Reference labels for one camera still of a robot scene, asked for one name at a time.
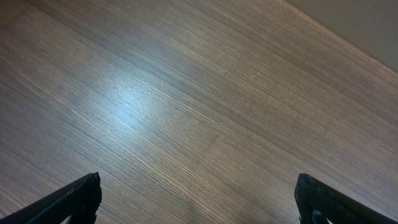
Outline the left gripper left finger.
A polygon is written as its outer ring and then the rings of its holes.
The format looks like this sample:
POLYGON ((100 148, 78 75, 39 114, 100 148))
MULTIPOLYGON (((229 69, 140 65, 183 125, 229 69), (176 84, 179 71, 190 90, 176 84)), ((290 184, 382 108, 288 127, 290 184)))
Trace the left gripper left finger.
POLYGON ((8 224, 94 224, 102 201, 99 173, 90 173, 1 219, 8 224))

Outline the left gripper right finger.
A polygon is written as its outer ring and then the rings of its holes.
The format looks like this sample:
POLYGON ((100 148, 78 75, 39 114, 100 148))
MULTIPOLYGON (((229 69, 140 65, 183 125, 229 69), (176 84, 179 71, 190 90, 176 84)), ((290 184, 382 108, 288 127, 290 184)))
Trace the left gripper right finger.
POLYGON ((308 174, 298 176, 294 197, 301 224, 397 224, 308 174))

